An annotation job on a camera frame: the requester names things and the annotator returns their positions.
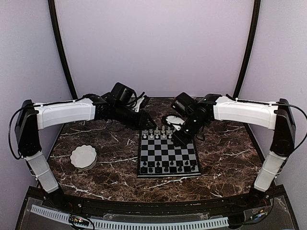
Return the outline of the black white chessboard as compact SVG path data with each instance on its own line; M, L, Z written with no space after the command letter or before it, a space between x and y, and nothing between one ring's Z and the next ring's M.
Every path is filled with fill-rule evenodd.
M155 130L150 135L139 132L138 146L138 178L157 178L169 176L198 176L201 175L198 151L195 140L191 140L186 146L175 147L172 141L173 130L165 130L165 134L156 135ZM178 167L182 167L182 172L178 172ZM141 173L141 167L146 168L145 173Z

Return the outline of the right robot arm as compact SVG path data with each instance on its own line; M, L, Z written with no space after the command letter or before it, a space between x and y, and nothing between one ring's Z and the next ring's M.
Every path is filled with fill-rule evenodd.
M268 153L254 181L254 190L245 196L245 204L249 208L255 208L263 201L262 192L269 189L290 155L301 146L295 140L296 124L292 109L307 115L283 98L277 102L261 102L220 94L208 94L196 101L183 92L175 98L171 107L185 118L185 121L174 124L173 142L177 146L187 145L211 121L234 121L250 128L267 129L266 135L271 137L267 141Z

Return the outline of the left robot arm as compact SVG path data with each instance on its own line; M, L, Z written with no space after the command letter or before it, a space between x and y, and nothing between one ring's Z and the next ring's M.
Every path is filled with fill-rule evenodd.
M136 106L121 102L111 93L102 96L86 94L76 100L34 103L25 100L12 116L8 125L8 145L16 160L24 159L35 179L49 194L49 201L57 209L63 209L68 199L50 169L43 154L39 131L60 131L67 123L91 120L118 121L125 128L144 130L156 128L148 112L142 109L145 97L136 100Z

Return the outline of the white scalloped bowl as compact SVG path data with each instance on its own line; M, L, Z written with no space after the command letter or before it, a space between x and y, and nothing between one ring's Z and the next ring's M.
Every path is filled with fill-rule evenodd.
M88 171L96 165L96 150L91 145L78 146L71 152L70 161L76 169Z

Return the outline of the black front rail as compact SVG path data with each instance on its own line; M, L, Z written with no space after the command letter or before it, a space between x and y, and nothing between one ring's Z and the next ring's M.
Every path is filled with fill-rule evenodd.
M103 216L104 214L123 215L181 215L209 213L210 215L220 214L222 216L237 215L248 207L237 207L239 203L247 199L248 194L235 195L224 198L204 199L188 202L166 202L166 203L135 203L107 201L101 199L82 198L79 196L65 195L65 198L72 203L62 208L62 211L72 212L81 216Z

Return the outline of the left black frame post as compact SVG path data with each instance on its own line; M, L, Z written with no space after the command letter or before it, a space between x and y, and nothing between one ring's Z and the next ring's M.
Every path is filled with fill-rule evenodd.
M70 73L69 65L67 62L67 58L66 58L62 38L61 38L59 21L58 21L57 10L56 10L56 2L54 0L48 0L47 2L48 2L48 8L49 8L49 14L50 14L50 19L51 19L53 34L54 34L60 62L62 65L63 73L65 76L65 80L69 88L72 99L77 99L78 97L77 92L76 92L76 89L75 89L75 86L72 80L72 76Z

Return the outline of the black frame post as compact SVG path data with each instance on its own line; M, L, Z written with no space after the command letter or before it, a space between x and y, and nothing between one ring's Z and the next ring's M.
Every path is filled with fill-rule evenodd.
M62 65L63 73L65 76L65 80L69 88L72 99L77 99L78 97L77 92L76 92L76 89L75 89L75 86L72 80L72 76L70 73L69 65L67 62L67 58L66 58L62 38L61 38L59 21L58 21L57 10L56 10L56 2L54 0L48 0L47 2L48 2L48 8L49 8L49 14L50 14L50 19L51 19L53 34L54 34L60 62Z
M258 25L258 19L260 14L260 6L261 6L261 0L254 0L253 4L253 11L252 11L252 17L251 17L251 23L250 23L250 29L248 33L248 39L246 44L245 53L242 60L242 65L240 68L240 72L238 75L238 79L236 82L235 90L233 93L233 97L237 98L240 95L243 82L245 79L245 75L248 69L248 64L250 60L250 56L252 53L252 48L254 44L254 39L256 35L257 25Z

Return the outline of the right black frame post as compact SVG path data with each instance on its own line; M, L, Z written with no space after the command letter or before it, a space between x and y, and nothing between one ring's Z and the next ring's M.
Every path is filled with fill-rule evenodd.
M250 29L248 33L248 39L246 44L245 53L242 60L242 65L240 68L240 72L238 75L238 79L236 82L235 90L233 93L233 97L237 98L240 95L243 82L245 79L245 75L248 69L248 64L250 60L250 56L252 53L252 48L254 44L254 39L256 35L257 25L258 25L258 19L260 14L260 6L261 6L261 0L254 0L253 4L253 11L252 11L252 17L251 17L251 23L250 23Z

